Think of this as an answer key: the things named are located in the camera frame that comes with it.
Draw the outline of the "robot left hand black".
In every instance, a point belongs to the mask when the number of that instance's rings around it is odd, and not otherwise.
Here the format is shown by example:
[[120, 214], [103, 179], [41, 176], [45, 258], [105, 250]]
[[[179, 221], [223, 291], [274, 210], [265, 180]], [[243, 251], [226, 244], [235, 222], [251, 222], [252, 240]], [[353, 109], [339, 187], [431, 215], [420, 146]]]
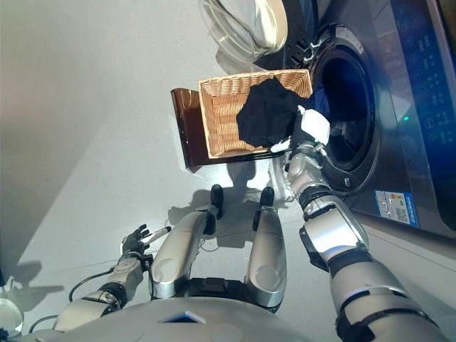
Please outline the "robot left hand black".
[[121, 242], [122, 256], [134, 254], [142, 256], [145, 250], [156, 240], [171, 232], [172, 227], [166, 226], [154, 232], [151, 232], [146, 224], [140, 225], [128, 236], [124, 237]]

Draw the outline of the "robot right hand black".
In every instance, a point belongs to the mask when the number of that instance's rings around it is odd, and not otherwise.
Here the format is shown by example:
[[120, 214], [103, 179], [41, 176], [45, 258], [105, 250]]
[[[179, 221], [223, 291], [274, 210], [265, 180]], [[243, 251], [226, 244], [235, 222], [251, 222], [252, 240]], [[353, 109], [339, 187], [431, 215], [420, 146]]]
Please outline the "robot right hand black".
[[331, 124], [320, 112], [299, 105], [291, 135], [284, 141], [273, 145], [270, 151], [298, 150], [303, 145], [327, 146], [330, 132]]

